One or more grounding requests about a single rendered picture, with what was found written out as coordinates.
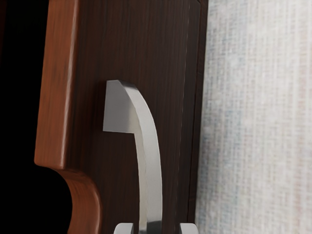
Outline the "dark wooden cabinet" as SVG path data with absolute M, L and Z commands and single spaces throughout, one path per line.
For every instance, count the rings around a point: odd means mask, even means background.
M 106 83 L 136 86 L 153 116 L 162 234 L 195 220 L 209 0 L 49 0 L 34 162 L 72 198 L 68 234 L 139 230 L 135 138 L 102 130 Z

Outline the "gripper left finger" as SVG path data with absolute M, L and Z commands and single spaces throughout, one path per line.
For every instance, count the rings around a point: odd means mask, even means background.
M 133 223 L 119 223 L 115 227 L 114 234 L 133 234 Z

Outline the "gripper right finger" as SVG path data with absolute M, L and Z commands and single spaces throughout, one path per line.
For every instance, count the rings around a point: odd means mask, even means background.
M 179 234 L 199 234 L 199 231 L 193 223 L 180 223 Z

